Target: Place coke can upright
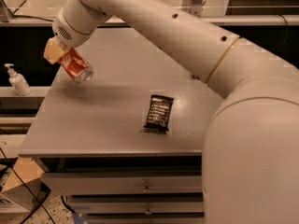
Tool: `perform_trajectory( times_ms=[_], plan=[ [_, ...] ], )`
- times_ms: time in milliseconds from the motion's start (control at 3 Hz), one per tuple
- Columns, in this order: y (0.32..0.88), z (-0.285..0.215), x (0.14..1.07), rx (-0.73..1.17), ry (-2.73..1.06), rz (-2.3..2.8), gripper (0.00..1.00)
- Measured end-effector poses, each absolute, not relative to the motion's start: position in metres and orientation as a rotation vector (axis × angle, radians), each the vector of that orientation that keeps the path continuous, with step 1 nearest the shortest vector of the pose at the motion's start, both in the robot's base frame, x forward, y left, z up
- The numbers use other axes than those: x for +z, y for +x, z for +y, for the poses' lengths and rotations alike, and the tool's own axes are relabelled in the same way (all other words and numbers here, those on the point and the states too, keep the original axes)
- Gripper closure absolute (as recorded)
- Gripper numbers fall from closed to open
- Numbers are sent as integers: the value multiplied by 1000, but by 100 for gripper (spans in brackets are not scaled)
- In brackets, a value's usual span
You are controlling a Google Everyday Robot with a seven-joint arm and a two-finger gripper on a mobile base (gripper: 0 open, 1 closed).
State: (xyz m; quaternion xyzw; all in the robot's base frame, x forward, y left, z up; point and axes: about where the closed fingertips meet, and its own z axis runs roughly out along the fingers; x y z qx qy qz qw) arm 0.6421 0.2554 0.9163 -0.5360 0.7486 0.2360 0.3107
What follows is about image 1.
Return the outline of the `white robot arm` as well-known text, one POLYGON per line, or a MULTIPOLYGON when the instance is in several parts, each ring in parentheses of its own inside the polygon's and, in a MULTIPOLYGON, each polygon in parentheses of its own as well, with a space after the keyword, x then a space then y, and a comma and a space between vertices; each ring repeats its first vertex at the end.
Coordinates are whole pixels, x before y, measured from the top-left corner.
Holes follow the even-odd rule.
POLYGON ((203 144, 205 224, 299 224, 297 68, 159 0, 67 0, 45 58, 58 62, 111 16, 223 99, 203 144))

